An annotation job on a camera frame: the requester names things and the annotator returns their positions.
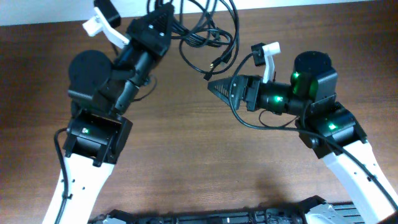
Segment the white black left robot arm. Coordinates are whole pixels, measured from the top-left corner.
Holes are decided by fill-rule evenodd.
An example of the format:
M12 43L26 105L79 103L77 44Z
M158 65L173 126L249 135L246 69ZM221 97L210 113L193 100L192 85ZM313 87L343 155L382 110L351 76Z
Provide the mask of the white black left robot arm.
M120 53L111 60L86 50L68 68L72 117L65 142L55 146L61 171L45 223L88 222L131 131L124 114L170 47L171 3L134 19L124 34L118 32L121 17L112 2L95 1L94 12L84 30L91 37L103 33Z

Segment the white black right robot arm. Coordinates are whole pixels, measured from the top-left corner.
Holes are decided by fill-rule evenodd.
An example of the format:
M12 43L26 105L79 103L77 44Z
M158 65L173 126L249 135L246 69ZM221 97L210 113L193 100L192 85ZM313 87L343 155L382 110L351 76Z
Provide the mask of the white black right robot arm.
M263 76L242 75L209 82L208 89L236 113L265 110L295 116L293 131L345 188L366 223L397 218L397 193L377 164L368 137L355 116L336 99L338 74L330 57L307 51L294 60L289 83L275 80L272 54L249 54Z

